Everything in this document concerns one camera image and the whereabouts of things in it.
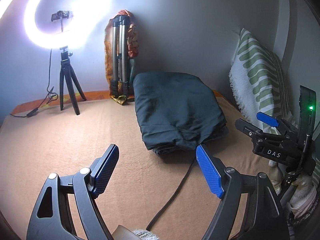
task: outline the blue gripper pad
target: blue gripper pad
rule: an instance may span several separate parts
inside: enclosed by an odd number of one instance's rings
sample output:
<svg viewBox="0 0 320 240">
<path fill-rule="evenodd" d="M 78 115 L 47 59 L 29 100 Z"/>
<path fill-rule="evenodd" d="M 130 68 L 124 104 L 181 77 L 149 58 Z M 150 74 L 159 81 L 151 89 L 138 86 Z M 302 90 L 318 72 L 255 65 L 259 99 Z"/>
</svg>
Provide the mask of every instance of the blue gripper pad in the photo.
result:
<svg viewBox="0 0 320 240">
<path fill-rule="evenodd" d="M 278 120 L 270 115 L 267 115 L 263 112 L 257 113 L 257 119 L 261 122 L 266 123 L 267 125 L 270 125 L 271 127 L 278 127 L 279 123 Z"/>
<path fill-rule="evenodd" d="M 221 175 L 201 145 L 196 149 L 196 158 L 211 192 L 216 194 L 218 198 L 222 198 L 224 190 L 221 184 Z"/>
<path fill-rule="evenodd" d="M 118 159 L 119 148 L 111 144 L 90 174 L 90 184 L 93 186 L 91 190 L 92 198 L 95 199 L 104 193 Z"/>
</svg>

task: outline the screw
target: screw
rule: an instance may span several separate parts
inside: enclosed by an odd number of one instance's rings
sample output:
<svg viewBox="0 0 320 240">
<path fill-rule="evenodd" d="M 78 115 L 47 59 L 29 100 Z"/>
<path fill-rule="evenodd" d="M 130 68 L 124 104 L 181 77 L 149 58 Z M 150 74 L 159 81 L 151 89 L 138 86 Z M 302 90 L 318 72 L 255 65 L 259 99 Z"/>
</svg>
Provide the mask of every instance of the screw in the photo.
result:
<svg viewBox="0 0 320 240">
<path fill-rule="evenodd" d="M 82 169 L 80 170 L 80 173 L 81 173 L 81 174 L 87 174 L 87 173 L 89 173 L 89 172 L 90 172 L 90 168 L 87 168 L 87 167 L 82 168 Z"/>
<path fill-rule="evenodd" d="M 51 173 L 48 178 L 49 179 L 55 179 L 57 177 L 57 173 Z"/>
<path fill-rule="evenodd" d="M 267 177 L 267 175 L 264 172 L 260 172 L 259 177 L 262 179 L 265 179 Z"/>
<path fill-rule="evenodd" d="M 227 171 L 227 173 L 234 173 L 236 170 L 232 167 L 227 167 L 226 171 Z"/>
</svg>

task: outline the beige bed surface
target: beige bed surface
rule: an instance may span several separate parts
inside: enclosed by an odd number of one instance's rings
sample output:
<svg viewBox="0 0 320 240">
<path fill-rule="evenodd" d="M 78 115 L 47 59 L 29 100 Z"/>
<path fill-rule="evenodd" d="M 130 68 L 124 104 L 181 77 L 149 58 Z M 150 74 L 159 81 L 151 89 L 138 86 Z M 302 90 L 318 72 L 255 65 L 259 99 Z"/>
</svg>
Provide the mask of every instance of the beige bed surface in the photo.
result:
<svg viewBox="0 0 320 240">
<path fill-rule="evenodd" d="M 268 171 L 268 160 L 252 153 L 250 138 L 237 131 L 241 114 L 224 98 L 217 98 L 228 121 L 229 134 L 208 144 L 226 166 L 244 174 Z M 112 100 L 79 103 L 61 112 L 53 106 L 32 118 L 8 116 L 0 129 L 0 210 L 21 237 L 26 238 L 29 218 L 43 183 L 51 172 L 71 175 L 101 157 L 116 144 L 120 158 L 104 194 L 97 199 L 101 215 L 112 233 L 117 225 L 145 229 L 169 200 L 184 177 L 193 152 L 176 152 L 165 158 L 148 151 L 141 139 L 134 103 L 121 106 Z M 74 197 L 70 206 L 78 236 L 86 239 Z M 161 240 L 202 239 L 218 207 L 198 164 L 182 191 L 152 231 Z M 239 212 L 244 211 L 245 199 Z M 236 219 L 231 234 L 241 224 Z"/>
</svg>

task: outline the black power cable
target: black power cable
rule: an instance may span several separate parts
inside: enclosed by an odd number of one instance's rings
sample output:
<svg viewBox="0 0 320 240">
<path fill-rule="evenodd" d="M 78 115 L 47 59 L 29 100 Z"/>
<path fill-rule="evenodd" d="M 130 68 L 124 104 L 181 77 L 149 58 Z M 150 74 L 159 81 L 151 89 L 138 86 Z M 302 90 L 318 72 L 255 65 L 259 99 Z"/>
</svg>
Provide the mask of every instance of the black power cable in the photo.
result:
<svg viewBox="0 0 320 240">
<path fill-rule="evenodd" d="M 46 101 L 47 98 L 49 98 L 49 100 L 47 101 L 46 104 L 49 104 L 50 102 L 56 101 L 58 99 L 58 94 L 53 92 L 54 87 L 52 87 L 49 90 L 49 87 L 50 87 L 50 72 L 51 72 L 51 56 L 52 56 L 52 49 L 50 50 L 50 59 L 49 59 L 49 81 L 48 81 L 48 86 L 47 86 L 47 92 L 48 93 L 47 93 L 45 99 L 43 99 L 43 101 L 40 103 L 40 105 L 38 107 L 36 107 L 35 109 L 33 109 L 32 111 L 27 113 L 25 116 L 18 116 L 18 115 L 10 114 L 11 116 L 20 117 L 20 118 L 32 117 L 39 110 L 40 106 L 44 103 L 44 101 Z"/>
<path fill-rule="evenodd" d="M 180 182 L 176 191 L 173 193 L 172 197 L 167 201 L 167 203 L 163 206 L 163 208 L 160 209 L 160 211 L 155 215 L 155 217 L 148 224 L 148 226 L 146 228 L 147 231 L 151 231 L 151 228 L 154 226 L 154 224 L 157 222 L 157 220 L 160 218 L 160 216 L 164 213 L 164 211 L 166 211 L 166 209 L 171 205 L 171 203 L 175 200 L 177 195 L 180 193 L 183 185 L 185 184 L 187 178 L 189 177 L 189 175 L 191 173 L 191 168 L 192 168 L 193 164 L 195 163 L 195 161 L 196 161 L 196 158 L 193 159 L 192 163 L 190 164 L 190 166 L 188 168 L 187 173 L 184 175 L 182 181 Z"/>
</svg>

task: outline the tripod leg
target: tripod leg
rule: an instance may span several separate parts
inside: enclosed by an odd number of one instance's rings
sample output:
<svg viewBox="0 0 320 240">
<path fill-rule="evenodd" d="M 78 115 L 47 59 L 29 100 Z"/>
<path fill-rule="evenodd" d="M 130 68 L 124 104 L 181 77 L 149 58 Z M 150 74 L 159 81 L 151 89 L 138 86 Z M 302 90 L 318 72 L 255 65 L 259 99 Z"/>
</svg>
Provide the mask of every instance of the tripod leg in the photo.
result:
<svg viewBox="0 0 320 240">
<path fill-rule="evenodd" d="M 60 110 L 63 110 L 63 85 L 64 85 L 64 74 L 63 69 L 60 70 Z"/>
<path fill-rule="evenodd" d="M 78 81 L 78 79 L 77 79 L 77 77 L 76 77 L 76 73 L 75 73 L 75 71 L 73 70 L 73 67 L 72 67 L 72 66 L 70 66 L 70 73 L 71 73 L 71 78 L 72 78 L 73 82 L 75 83 L 76 88 L 77 88 L 79 94 L 81 95 L 82 99 L 83 99 L 84 101 L 87 101 L 87 98 L 85 98 L 85 95 L 84 95 L 84 93 L 83 93 L 83 91 L 82 91 L 82 89 L 81 89 L 81 87 L 80 87 L 79 81 Z"/>
<path fill-rule="evenodd" d="M 80 114 L 80 110 L 79 110 L 79 106 L 78 106 L 78 103 L 77 103 L 75 91 L 73 89 L 70 67 L 64 68 L 63 69 L 63 73 L 64 73 L 64 76 L 66 78 L 66 84 L 67 84 L 67 87 L 68 87 L 68 91 L 69 91 L 69 95 L 70 95 L 72 106 L 73 106 L 73 108 L 74 108 L 74 110 L 76 112 L 76 115 L 79 115 Z"/>
</svg>

